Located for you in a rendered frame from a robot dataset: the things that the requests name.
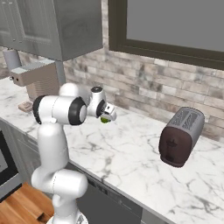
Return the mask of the brown and silver toaster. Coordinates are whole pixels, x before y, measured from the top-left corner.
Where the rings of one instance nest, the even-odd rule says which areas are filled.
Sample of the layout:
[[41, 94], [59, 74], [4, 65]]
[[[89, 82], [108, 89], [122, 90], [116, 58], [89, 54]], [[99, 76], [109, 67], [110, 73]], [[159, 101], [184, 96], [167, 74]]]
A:
[[182, 167], [197, 143], [205, 123], [204, 114], [182, 107], [166, 124], [159, 139], [160, 159], [173, 167]]

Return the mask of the narrow grey cupboard door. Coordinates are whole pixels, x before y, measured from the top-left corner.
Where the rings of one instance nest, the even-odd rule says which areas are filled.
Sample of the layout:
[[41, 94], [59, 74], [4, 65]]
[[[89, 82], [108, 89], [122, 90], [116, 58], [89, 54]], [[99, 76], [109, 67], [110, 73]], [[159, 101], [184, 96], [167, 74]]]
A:
[[15, 32], [9, 3], [7, 0], [0, 0], [0, 46], [13, 48], [15, 44]]

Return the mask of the wide grey cupboard door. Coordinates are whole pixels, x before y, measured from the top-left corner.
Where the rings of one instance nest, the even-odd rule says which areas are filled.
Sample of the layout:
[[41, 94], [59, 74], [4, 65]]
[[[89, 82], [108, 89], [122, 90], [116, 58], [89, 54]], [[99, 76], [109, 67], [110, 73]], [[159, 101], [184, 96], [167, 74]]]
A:
[[62, 60], [53, 0], [13, 0], [18, 46], [26, 53]]

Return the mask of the black and silver oven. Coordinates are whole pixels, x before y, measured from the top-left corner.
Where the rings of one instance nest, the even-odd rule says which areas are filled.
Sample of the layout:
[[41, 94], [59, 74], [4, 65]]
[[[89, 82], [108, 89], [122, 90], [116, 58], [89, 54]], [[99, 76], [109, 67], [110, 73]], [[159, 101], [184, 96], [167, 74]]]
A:
[[22, 179], [0, 130], [0, 203], [22, 186]]

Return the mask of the grey base cupboard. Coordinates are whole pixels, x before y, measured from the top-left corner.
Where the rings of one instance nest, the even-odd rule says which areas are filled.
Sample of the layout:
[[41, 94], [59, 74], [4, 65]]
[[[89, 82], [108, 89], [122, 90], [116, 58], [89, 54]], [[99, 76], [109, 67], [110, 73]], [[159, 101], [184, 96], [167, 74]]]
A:
[[0, 119], [0, 128], [23, 182], [32, 183], [32, 174], [40, 166], [36, 141], [21, 129]]

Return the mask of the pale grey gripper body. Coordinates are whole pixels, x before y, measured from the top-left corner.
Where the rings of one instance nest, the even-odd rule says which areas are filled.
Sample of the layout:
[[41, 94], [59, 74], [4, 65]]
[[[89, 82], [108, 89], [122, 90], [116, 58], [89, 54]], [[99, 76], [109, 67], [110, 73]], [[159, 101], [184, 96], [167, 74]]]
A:
[[106, 119], [108, 121], [114, 121], [116, 119], [116, 112], [113, 110], [111, 113], [109, 112], [104, 112], [101, 115], [101, 118]]

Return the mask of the dark framed window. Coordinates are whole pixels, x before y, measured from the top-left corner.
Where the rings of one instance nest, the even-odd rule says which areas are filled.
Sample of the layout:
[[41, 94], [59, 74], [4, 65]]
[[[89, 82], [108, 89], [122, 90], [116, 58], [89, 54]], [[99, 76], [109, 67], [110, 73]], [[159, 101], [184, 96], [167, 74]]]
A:
[[224, 70], [224, 0], [108, 0], [115, 52]]

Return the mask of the grey wall cupboard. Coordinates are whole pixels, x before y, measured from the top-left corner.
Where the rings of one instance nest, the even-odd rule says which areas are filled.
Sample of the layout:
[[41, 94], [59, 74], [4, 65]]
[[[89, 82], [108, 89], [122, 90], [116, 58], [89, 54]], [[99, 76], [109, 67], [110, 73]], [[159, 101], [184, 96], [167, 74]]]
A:
[[[9, 3], [15, 32], [14, 49], [19, 50], [15, 18]], [[102, 48], [102, 0], [53, 0], [62, 60], [67, 61]]]

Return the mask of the beige coffee machine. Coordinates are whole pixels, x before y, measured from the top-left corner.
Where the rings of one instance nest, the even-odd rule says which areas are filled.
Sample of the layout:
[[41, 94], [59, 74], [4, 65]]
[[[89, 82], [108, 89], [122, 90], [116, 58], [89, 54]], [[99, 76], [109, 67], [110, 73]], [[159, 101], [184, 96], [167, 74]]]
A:
[[18, 105], [20, 110], [28, 113], [32, 111], [32, 104], [37, 97], [59, 92], [60, 84], [53, 60], [42, 59], [23, 66], [16, 50], [3, 50], [3, 56], [10, 70], [10, 79], [27, 90], [29, 100]]

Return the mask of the dark grey dishwasher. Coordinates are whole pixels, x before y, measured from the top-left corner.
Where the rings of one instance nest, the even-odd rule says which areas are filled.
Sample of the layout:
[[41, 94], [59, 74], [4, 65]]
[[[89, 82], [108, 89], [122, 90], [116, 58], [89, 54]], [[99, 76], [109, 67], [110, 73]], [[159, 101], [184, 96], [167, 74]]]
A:
[[88, 224], [141, 224], [143, 209], [135, 202], [71, 163], [66, 168], [87, 177], [87, 191], [77, 199], [77, 204]]

